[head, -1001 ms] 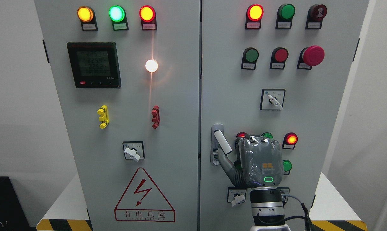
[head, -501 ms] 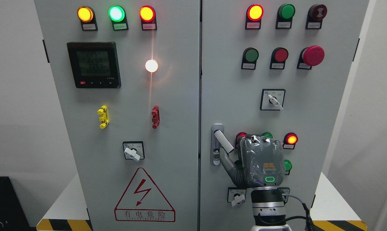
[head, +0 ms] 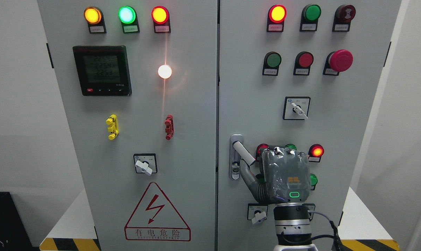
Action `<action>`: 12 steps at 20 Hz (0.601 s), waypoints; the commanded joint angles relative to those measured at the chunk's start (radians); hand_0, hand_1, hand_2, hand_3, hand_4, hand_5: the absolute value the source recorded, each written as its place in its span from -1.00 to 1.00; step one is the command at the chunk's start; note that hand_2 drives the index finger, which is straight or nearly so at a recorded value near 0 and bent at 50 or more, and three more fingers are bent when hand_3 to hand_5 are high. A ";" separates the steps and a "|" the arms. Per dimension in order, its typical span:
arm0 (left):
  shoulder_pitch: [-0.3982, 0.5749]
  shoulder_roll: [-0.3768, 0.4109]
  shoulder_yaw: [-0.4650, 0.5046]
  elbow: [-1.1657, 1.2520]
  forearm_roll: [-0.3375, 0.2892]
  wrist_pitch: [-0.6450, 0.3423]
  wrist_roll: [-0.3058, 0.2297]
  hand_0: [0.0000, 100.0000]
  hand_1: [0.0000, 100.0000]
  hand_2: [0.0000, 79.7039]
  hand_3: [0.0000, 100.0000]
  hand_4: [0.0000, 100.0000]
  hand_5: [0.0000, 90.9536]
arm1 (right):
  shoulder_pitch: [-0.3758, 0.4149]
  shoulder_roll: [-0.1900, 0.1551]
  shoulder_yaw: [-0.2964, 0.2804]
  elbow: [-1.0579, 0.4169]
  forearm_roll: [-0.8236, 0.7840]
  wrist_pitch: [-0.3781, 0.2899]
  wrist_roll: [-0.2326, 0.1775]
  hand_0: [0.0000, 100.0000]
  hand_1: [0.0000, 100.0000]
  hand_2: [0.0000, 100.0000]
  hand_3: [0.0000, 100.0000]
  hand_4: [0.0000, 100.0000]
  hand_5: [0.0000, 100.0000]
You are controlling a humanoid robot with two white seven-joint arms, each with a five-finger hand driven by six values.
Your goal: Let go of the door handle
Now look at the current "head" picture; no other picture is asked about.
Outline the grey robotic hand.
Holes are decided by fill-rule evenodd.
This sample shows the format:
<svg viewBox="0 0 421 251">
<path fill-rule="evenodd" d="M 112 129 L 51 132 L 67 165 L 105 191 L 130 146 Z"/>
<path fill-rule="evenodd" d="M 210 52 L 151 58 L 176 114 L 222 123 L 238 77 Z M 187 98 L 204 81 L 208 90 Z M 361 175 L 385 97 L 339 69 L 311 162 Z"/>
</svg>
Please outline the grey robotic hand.
<svg viewBox="0 0 421 251">
<path fill-rule="evenodd" d="M 311 191 L 309 158 L 306 153 L 276 146 L 261 151 L 264 182 L 242 159 L 240 174 L 254 199 L 261 204 L 304 203 Z"/>
</svg>

